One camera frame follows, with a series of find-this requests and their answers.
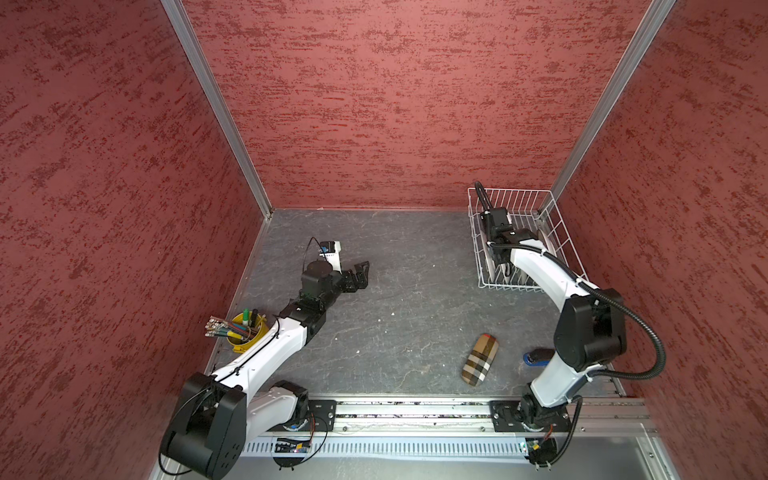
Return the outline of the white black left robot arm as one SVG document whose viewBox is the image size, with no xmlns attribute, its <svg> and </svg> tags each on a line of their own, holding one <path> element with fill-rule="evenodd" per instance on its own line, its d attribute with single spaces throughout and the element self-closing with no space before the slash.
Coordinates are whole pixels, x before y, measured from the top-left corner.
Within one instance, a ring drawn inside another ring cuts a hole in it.
<svg viewBox="0 0 768 480">
<path fill-rule="evenodd" d="M 327 260 L 311 262 L 302 273 L 297 298 L 276 316 L 263 338 L 212 374 L 196 373 L 185 381 L 158 458 L 171 459 L 188 473 L 222 479 L 248 442 L 278 425 L 308 420 L 305 388 L 287 381 L 269 390 L 262 387 L 320 331 L 340 295 L 367 287 L 369 271 L 369 262 L 349 270 Z"/>
</svg>

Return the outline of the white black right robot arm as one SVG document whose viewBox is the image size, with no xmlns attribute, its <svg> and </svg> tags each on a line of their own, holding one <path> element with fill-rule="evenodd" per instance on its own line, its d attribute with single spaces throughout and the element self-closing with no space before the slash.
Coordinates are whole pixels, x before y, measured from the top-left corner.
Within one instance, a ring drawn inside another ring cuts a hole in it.
<svg viewBox="0 0 768 480">
<path fill-rule="evenodd" d="M 624 320 L 612 300 L 621 296 L 583 281 L 551 253 L 542 238 L 517 228 L 504 208 L 480 214 L 485 249 L 497 264 L 526 274 L 560 310 L 553 336 L 554 354 L 543 372 L 529 383 L 519 403 L 518 420 L 532 431 L 553 424 L 576 399 L 591 377 L 626 351 Z"/>
</svg>

